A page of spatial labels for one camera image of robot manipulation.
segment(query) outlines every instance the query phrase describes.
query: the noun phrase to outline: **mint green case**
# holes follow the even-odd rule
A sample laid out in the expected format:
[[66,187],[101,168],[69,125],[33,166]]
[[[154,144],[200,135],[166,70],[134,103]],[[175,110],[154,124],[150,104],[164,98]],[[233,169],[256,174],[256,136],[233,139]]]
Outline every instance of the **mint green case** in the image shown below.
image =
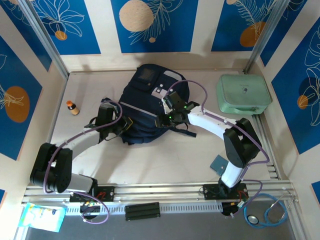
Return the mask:
[[261,114],[271,103],[266,82],[259,75],[224,74],[216,95],[221,112],[227,114]]

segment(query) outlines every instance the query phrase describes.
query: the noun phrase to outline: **gray mat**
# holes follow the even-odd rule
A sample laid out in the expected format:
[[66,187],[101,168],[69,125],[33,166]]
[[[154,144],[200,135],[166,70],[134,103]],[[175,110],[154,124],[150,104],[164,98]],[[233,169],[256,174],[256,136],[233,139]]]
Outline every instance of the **gray mat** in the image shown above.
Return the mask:
[[[248,214],[263,221],[270,202],[253,202]],[[66,216],[59,233],[29,228],[27,240],[294,240],[289,220],[278,227],[254,229],[241,212],[234,219],[221,213],[162,214],[160,218],[125,221],[111,215],[107,223],[84,223],[80,216]]]

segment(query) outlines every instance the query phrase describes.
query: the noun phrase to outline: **stethoscope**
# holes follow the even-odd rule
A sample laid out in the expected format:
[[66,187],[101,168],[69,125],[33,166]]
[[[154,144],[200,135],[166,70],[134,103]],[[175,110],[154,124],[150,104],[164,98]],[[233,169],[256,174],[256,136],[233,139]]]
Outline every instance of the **stethoscope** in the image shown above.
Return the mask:
[[[289,192],[287,189],[283,188],[283,190],[285,190],[286,192],[280,197],[280,198],[276,198],[270,194],[267,193],[260,193],[258,194],[256,197],[268,197],[272,200],[274,200],[275,202],[273,204],[271,204],[271,206],[264,212],[264,220],[265,222],[259,222],[259,219],[254,216],[254,215],[247,215],[247,207],[244,207],[243,209],[243,214],[244,214],[244,219],[245,221],[253,228],[255,229],[263,229],[265,227],[277,227],[279,225],[281,225],[284,221],[287,220],[288,217],[288,209],[290,208],[291,204],[294,201],[297,201],[297,199],[292,195],[291,192]],[[288,205],[288,207],[285,206],[285,204],[280,201],[286,194],[289,194],[291,196],[291,202]],[[284,214],[282,215],[282,217],[278,220],[278,222],[273,223],[270,221],[269,218],[269,212],[271,211],[271,209],[276,205],[276,204],[280,204],[280,206],[283,208],[284,210]]]

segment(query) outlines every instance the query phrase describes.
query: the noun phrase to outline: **backpack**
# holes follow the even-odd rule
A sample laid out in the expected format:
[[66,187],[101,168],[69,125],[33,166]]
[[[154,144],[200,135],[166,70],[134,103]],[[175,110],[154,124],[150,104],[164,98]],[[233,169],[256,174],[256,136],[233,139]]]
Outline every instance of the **backpack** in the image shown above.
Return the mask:
[[[137,68],[119,100],[122,114],[133,121],[131,127],[120,135],[124,143],[150,143],[168,130],[196,137],[195,133],[184,129],[156,127],[157,115],[165,113],[161,99],[172,84],[181,80],[185,78],[178,72],[156,64],[143,64]],[[188,102],[188,82],[177,84],[174,91]]]

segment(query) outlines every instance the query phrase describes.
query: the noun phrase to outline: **metal post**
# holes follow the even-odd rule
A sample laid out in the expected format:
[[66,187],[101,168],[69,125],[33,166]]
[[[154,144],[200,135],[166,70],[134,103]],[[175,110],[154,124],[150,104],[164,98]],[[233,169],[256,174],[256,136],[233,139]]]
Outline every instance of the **metal post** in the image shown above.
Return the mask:
[[61,75],[64,76],[65,80],[67,80],[69,77],[69,72],[67,70],[67,67],[62,61],[55,44],[53,43],[51,37],[49,36],[45,26],[43,25],[41,19],[36,13],[34,7],[32,6],[32,2],[29,0],[17,0],[17,1],[19,3],[19,7],[21,8],[23,14],[25,15],[26,19],[29,21],[32,29],[40,39],[45,50],[48,52],[52,61],[56,64],[56,67],[58,68]]
[[284,14],[290,0],[274,0],[276,3],[274,4],[274,8],[270,13],[268,20],[260,34],[258,40],[256,41],[255,46],[252,49],[251,56],[243,70],[244,74],[248,74],[253,64],[256,62],[257,58],[262,53],[266,44],[268,43],[272,33],[274,32],[279,20]]

